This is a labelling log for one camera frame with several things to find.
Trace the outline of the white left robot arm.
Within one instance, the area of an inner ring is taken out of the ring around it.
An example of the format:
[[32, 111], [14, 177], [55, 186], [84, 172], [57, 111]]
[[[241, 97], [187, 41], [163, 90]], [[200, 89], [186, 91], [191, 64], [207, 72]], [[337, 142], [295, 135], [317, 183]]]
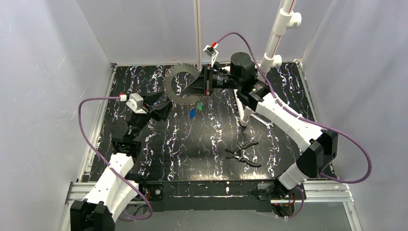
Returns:
[[70, 229], [72, 231], [113, 231], [115, 223], [125, 214], [126, 221], [147, 220], [153, 208], [146, 197], [141, 179], [126, 175], [133, 168], [140, 154], [141, 144], [136, 140], [151, 119], [166, 120], [172, 102], [164, 96], [164, 91], [145, 95], [122, 93], [115, 97], [100, 97], [100, 100], [125, 102], [131, 110], [128, 120], [113, 123], [113, 153], [107, 160], [95, 148], [86, 134], [86, 143], [105, 163], [106, 168], [99, 180], [82, 200], [75, 200], [70, 208]]

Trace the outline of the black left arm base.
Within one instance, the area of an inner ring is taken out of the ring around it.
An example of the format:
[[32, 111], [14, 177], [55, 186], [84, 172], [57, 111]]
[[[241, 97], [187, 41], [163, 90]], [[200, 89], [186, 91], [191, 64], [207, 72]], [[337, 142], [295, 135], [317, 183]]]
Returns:
[[[160, 183], [136, 183], [130, 181], [148, 201], [161, 201], [164, 194], [164, 185]], [[119, 200], [142, 201], [138, 193], [136, 193], [128, 184], [122, 182], [114, 196], [114, 201]]]

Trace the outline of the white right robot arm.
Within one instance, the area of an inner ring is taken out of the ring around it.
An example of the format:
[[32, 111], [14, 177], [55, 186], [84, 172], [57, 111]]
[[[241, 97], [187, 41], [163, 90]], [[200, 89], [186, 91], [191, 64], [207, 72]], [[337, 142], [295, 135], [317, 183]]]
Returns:
[[192, 104], [215, 89], [233, 89], [239, 108], [240, 125], [257, 113], [285, 132], [302, 152], [300, 157], [274, 181], [273, 190], [289, 191], [316, 178], [336, 157], [338, 133], [307, 121], [285, 104], [269, 86], [259, 64], [249, 54], [231, 56], [228, 69], [216, 63], [203, 66], [185, 89], [183, 104]]

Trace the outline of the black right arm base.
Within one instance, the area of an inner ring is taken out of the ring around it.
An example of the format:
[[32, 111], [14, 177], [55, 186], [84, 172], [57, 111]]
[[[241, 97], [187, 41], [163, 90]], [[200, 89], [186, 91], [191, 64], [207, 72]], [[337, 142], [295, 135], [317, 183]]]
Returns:
[[296, 217], [306, 200], [302, 184], [288, 190], [277, 181], [257, 184], [249, 194], [260, 201], [283, 200], [283, 203], [272, 203], [272, 212], [276, 218], [284, 220]]

